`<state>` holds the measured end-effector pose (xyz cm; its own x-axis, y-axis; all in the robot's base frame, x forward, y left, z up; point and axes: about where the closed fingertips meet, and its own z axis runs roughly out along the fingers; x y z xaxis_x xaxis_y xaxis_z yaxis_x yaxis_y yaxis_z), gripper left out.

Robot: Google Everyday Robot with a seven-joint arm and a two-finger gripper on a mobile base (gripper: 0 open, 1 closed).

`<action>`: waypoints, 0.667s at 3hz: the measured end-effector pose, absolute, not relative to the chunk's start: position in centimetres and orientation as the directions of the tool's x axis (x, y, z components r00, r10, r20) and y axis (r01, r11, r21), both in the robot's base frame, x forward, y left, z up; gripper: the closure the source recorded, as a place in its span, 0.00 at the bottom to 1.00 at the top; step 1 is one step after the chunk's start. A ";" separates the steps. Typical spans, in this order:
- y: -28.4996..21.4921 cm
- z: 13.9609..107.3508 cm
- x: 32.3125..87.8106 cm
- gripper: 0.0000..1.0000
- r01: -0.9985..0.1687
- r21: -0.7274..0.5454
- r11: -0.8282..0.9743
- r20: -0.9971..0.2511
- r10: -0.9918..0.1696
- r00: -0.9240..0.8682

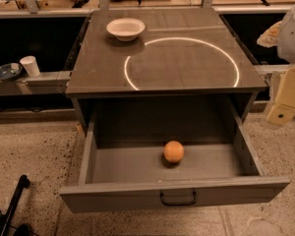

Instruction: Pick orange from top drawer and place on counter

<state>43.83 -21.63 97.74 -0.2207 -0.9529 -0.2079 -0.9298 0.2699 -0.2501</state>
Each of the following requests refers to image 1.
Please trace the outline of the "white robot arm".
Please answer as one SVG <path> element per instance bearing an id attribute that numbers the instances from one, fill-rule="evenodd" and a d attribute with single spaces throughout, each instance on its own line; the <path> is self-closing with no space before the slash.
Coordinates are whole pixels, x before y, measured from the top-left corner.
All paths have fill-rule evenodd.
<path id="1" fill-rule="evenodd" d="M 289 63 L 280 75 L 276 95 L 265 109 L 265 122 L 271 128 L 280 128 L 295 117 L 295 4 L 280 22 L 260 35 L 257 44 L 276 46 L 278 57 Z"/>

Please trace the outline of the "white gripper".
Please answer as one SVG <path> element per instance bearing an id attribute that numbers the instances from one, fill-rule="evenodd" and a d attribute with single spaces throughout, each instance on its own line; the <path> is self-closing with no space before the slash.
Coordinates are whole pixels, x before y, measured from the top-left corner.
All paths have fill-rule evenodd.
<path id="1" fill-rule="evenodd" d="M 257 45 L 277 45 L 281 59 L 295 64 L 295 18 L 285 17 L 268 28 L 257 39 Z M 285 126 L 295 117 L 295 65 L 280 75 L 274 99 L 266 107 L 265 121 L 274 128 Z"/>

